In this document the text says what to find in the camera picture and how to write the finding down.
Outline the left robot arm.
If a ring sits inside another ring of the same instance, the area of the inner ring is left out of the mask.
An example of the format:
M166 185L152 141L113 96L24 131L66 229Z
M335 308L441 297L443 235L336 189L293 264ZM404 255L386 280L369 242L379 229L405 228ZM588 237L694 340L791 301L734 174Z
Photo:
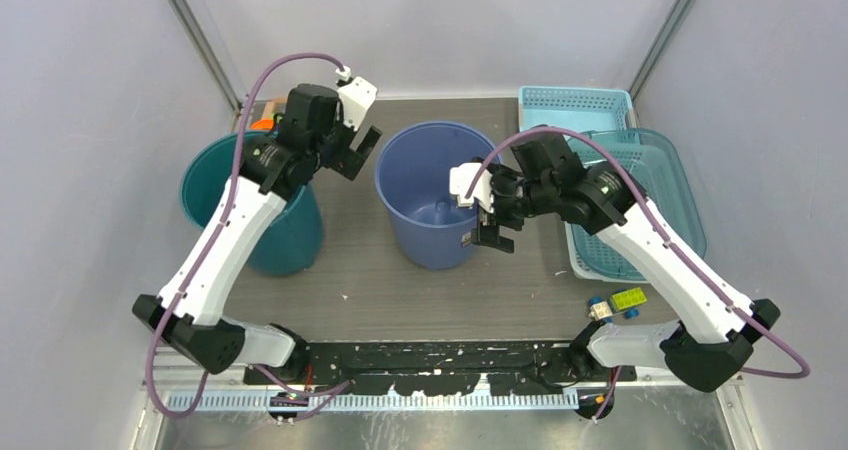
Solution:
M371 127L351 146L378 89L356 77L337 89L293 88L271 131L243 143L238 174L228 179L210 222L178 272L156 295L137 297L132 313L161 340L211 374L259 364L284 384L307 368L305 341L280 325L227 318L223 310L265 231L321 168L354 179L381 133Z

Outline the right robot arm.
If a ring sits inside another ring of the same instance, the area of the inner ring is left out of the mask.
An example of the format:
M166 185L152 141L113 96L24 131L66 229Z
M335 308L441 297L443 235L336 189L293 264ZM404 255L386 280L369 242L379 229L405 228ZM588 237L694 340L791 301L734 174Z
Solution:
M554 214L622 255L676 313L655 325L589 324L570 344L574 373L596 380L609 368L666 369L689 387L712 392L746 368L755 343L780 312L723 281L673 230L645 189L607 151L586 164L572 149L577 132L535 127L504 142L517 169L493 156L453 167L449 191L478 212L465 244L510 253L503 228Z

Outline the blue plastic bucket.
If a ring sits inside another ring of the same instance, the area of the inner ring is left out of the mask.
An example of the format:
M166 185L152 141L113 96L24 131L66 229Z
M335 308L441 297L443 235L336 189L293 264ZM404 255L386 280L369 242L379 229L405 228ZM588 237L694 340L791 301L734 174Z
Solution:
M477 211L456 205L449 172L494 148L482 132L449 121L415 124L383 146L374 170L376 191L398 247L413 263L445 270L471 258L473 248L462 239L475 228Z

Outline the teal plastic bucket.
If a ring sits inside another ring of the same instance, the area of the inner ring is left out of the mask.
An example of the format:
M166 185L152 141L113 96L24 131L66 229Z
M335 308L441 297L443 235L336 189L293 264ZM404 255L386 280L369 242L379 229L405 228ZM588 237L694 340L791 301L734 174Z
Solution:
M231 174L236 136L224 136L194 157L182 177L180 201L186 218L202 230L212 218ZM282 277L311 267L324 241L324 225L311 185L304 186L266 229L246 265Z

